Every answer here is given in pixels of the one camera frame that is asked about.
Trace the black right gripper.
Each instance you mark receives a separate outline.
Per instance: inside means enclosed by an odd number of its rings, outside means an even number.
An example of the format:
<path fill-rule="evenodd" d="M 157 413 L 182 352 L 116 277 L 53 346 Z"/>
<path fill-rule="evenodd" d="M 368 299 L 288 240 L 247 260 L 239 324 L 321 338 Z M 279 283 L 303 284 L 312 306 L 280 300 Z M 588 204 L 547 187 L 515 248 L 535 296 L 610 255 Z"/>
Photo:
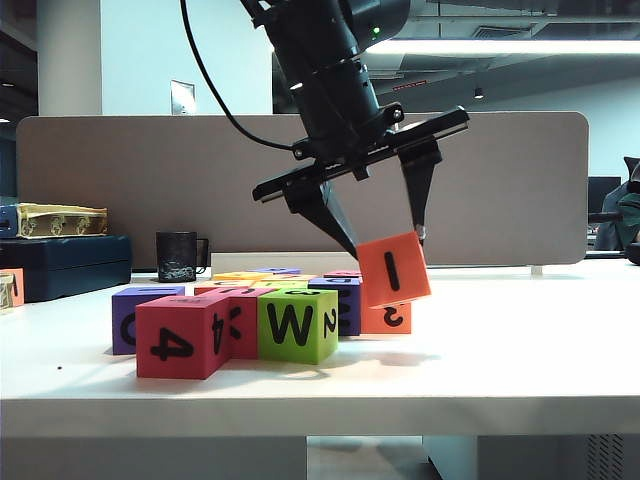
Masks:
<path fill-rule="evenodd" d="M 467 129 L 470 117 L 463 107 L 457 106 L 399 130 L 392 128 L 404 119 L 403 107 L 394 102 L 382 108 L 383 130 L 369 145 L 337 142 L 329 145 L 311 138 L 293 143 L 295 159 L 311 158 L 313 162 L 261 182 L 252 191 L 253 199 L 268 202 L 284 195 L 291 213 L 302 215 L 356 258 L 356 234 L 333 184 L 325 180 L 355 173 L 399 153 L 412 222 L 423 245 L 431 182 L 436 165 L 442 161 L 436 140 Z"/>

